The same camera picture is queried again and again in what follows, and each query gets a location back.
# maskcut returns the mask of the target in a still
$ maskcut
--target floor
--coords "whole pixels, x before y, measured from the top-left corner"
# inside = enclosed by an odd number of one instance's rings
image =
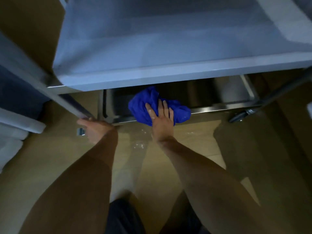
[[[99,92],[73,94],[94,115]],[[228,113],[198,114],[175,127],[178,141],[212,159],[235,176],[254,199],[289,233],[312,230],[312,169],[279,107],[243,122],[227,123]],[[42,134],[32,134],[0,175],[0,233],[18,233],[41,193],[84,152],[87,138],[76,136],[76,118],[50,102]],[[128,197],[148,234],[178,224],[186,196],[168,158],[139,123],[118,128],[111,200]]]

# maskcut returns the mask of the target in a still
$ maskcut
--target blue cloth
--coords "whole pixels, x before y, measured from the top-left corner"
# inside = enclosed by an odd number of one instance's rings
[[[149,103],[158,116],[158,99],[159,93],[154,86],[150,86],[145,90],[137,93],[129,102],[128,108],[138,122],[152,126],[152,120],[145,108],[145,104]],[[187,121],[191,117],[191,110],[187,106],[182,106],[177,100],[166,100],[168,107],[174,111],[174,124]]]

